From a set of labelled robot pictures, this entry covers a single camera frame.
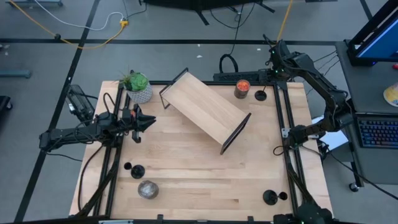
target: gray desk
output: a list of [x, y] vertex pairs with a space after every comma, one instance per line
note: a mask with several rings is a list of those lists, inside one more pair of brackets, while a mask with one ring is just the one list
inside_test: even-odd
[[[398, 108], [389, 105], [382, 95], [387, 87], [398, 82], [398, 71], [392, 69], [393, 63], [352, 67], [346, 44], [339, 42], [336, 49], [355, 110], [358, 113], [398, 114]], [[398, 184], [398, 149], [362, 148], [353, 124], [346, 128], [346, 133], [360, 174], [375, 184]]]
[[373, 67], [352, 67], [344, 42], [336, 50], [346, 77], [349, 93], [358, 113], [398, 114], [398, 107], [389, 105], [383, 97], [384, 90], [398, 82], [398, 71], [392, 62], [379, 62]]

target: wooden shelf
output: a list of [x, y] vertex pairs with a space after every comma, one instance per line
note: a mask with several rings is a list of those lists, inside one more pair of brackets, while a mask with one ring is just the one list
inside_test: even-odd
[[222, 155], [245, 127], [251, 113], [239, 110], [187, 69], [176, 79], [160, 92], [160, 97], [220, 143]]

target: gray carpet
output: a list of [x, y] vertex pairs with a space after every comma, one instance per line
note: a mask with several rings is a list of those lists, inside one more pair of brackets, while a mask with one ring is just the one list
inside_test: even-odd
[[[85, 24], [93, 0], [64, 0], [64, 7], [50, 6], [49, 10], [71, 23]], [[367, 0], [374, 14], [385, 0]], [[262, 39], [266, 33], [276, 39], [288, 1], [264, 1], [276, 10], [271, 14], [255, 6], [250, 18], [239, 30], [238, 39]], [[129, 13], [143, 9], [137, 1], [126, 0]], [[64, 38], [79, 39], [82, 29], [60, 24], [43, 10], [33, 5], [26, 11], [50, 30]], [[251, 10], [244, 7], [243, 17]], [[102, 0], [93, 27], [103, 25], [110, 12], [125, 14], [122, 0]], [[235, 15], [228, 9], [215, 9], [214, 15], [233, 26]], [[233, 39], [234, 30], [217, 23], [210, 12], [203, 12], [210, 25], [204, 26], [195, 12], [148, 6], [147, 12], [130, 18], [130, 25], [121, 39]], [[0, 4], [0, 38], [52, 38], [17, 9]], [[113, 16], [101, 32], [90, 31], [89, 39], [107, 39], [119, 30], [119, 16]], [[359, 0], [340, 0], [307, 4], [295, 1], [283, 38], [286, 40], [343, 40], [352, 38], [367, 22]], [[231, 51], [232, 45], [107, 45], [96, 50], [84, 50], [78, 62], [73, 83], [87, 94], [97, 95], [103, 80], [117, 80], [128, 69], [144, 72], [151, 80], [170, 80], [189, 67], [201, 80], [211, 80], [218, 72], [219, 57]], [[265, 45], [237, 45], [233, 56], [239, 69], [264, 68], [269, 58]], [[334, 51], [333, 47], [290, 46], [290, 50], [306, 52], [316, 59]], [[12, 222], [39, 153], [38, 136], [50, 123], [65, 77], [69, 71], [75, 48], [66, 44], [11, 44], [0, 51], [1, 69], [29, 69], [32, 78], [2, 78], [0, 95], [12, 98], [14, 109], [3, 119], [0, 133], [0, 223]], [[324, 66], [325, 72], [331, 64]], [[225, 72], [233, 68], [225, 61]], [[347, 90], [339, 63], [327, 78], [338, 88]], [[311, 88], [305, 84], [306, 91]], [[308, 95], [313, 117], [323, 113], [324, 102], [315, 92]], [[78, 124], [66, 105], [58, 128]], [[57, 153], [82, 158], [84, 145], [65, 146]], [[25, 220], [67, 217], [80, 163], [61, 157], [47, 157], [30, 202]], [[366, 185], [352, 193], [348, 184], [352, 173], [329, 158], [324, 163], [326, 181], [335, 217], [359, 223], [398, 223], [397, 202]], [[398, 186], [382, 185], [398, 195]]]

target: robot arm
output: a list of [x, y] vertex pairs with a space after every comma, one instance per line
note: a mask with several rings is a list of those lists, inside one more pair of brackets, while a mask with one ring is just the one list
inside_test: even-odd
[[133, 110], [124, 108], [120, 120], [109, 112], [96, 116], [94, 121], [86, 126], [68, 129], [53, 129], [40, 135], [40, 149], [50, 152], [66, 144], [88, 143], [99, 141], [103, 144], [114, 142], [118, 134], [132, 130], [132, 139], [141, 142], [139, 132], [145, 131], [156, 122], [156, 117], [142, 114], [141, 108], [135, 104]]
[[270, 49], [273, 63], [272, 76], [277, 80], [288, 80], [302, 77], [325, 100], [324, 119], [316, 124], [298, 125], [289, 131], [285, 139], [287, 145], [298, 146], [308, 141], [313, 134], [325, 131], [339, 131], [353, 121], [351, 108], [346, 102], [348, 93], [332, 85], [316, 68], [307, 54], [290, 52], [282, 40]]

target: keyboard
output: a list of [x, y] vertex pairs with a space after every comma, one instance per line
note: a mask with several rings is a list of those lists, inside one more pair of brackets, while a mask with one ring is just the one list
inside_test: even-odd
[[362, 147], [398, 149], [398, 116], [359, 115], [356, 127]]

